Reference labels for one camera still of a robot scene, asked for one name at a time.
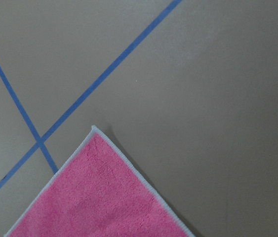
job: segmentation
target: blue painter's tape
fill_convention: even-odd
[[[12,169],[0,180],[0,189],[7,183],[7,181],[16,173],[16,171],[31,157],[31,155],[39,148],[38,144],[35,143],[29,151],[12,167]]]
[[[52,125],[52,127],[31,147],[31,149],[17,162],[17,164],[0,181],[0,188],[11,176],[28,160],[28,158],[57,130],[57,128],[82,104],[82,102],[123,62],[123,60],[154,30],[156,26],[181,2],[172,1],[155,20],[121,53],[121,55],[94,81],[94,83],[66,110],[66,112]]]
[[[181,2],[172,1],[151,24],[112,62],[112,64],[93,82],[92,85],[66,110],[66,112],[52,125],[52,127],[42,136],[45,142],[55,130],[83,103],[83,101],[123,62],[124,59],[155,29],[159,23]]]
[[[26,122],[28,128],[30,129],[32,135],[34,136],[37,144],[41,148],[42,153],[44,154],[48,164],[50,165],[53,173],[56,173],[58,171],[58,168],[56,167],[54,160],[52,159],[49,151],[47,150],[45,144],[41,141],[40,135],[38,134],[38,131],[36,130],[34,124],[32,123],[29,115],[27,114],[25,108],[22,106],[20,100],[18,99],[15,91],[13,90],[11,84],[9,83],[5,73],[3,72],[2,68],[0,67],[0,78],[3,81],[8,93],[10,94],[12,100],[14,101],[15,105],[17,106],[21,116],[23,117],[24,121]]]

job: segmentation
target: gray floor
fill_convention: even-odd
[[[169,0],[0,1],[0,65],[43,135]],[[201,237],[278,236],[278,1],[182,1],[46,141],[97,125]],[[0,79],[0,180],[35,143]],[[0,190],[0,236],[52,177]]]

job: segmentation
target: pink microfiber cloth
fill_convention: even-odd
[[[97,127],[6,237],[193,237]]]

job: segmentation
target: blue tape line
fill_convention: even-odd
[[[119,66],[120,63],[158,26],[158,24],[181,2],[182,0],[172,1],[157,18],[121,53],[121,55],[97,78],[96,81],[71,105],[66,112],[52,125],[52,127],[41,137],[40,141],[44,143],[55,130],[77,109],[79,105]],[[27,161],[27,159],[38,149],[36,143],[31,149],[18,161],[18,163],[8,172],[0,181],[0,188],[11,178],[11,176]]]
[[[157,18],[119,55],[119,57],[93,82],[92,85],[66,110],[66,112],[42,136],[45,142],[55,130],[83,103],[83,101],[123,62],[124,59],[154,30],[159,23],[181,2],[172,1]]]
[[[32,135],[34,136],[35,140],[37,141],[37,144],[41,148],[42,153],[44,154],[48,164],[50,165],[52,171],[56,173],[58,171],[58,168],[56,167],[54,160],[52,159],[49,151],[47,150],[45,144],[41,141],[41,138],[38,134],[38,131],[36,130],[34,124],[32,123],[30,117],[28,116],[25,108],[22,106],[20,100],[18,99],[15,91],[13,90],[11,84],[9,83],[5,73],[3,72],[2,68],[0,67],[0,78],[3,81],[8,93],[10,94],[11,98],[13,99],[15,105],[17,106],[20,114],[22,115],[24,121],[26,122],[28,128],[30,129]]]
[[[16,173],[16,171],[31,157],[31,155],[39,148],[39,145],[35,143],[29,151],[12,167],[12,169],[0,180],[0,189],[7,183],[7,181]]]

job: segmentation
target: microfiber cloth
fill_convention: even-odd
[[[193,237],[97,127],[5,237]]]

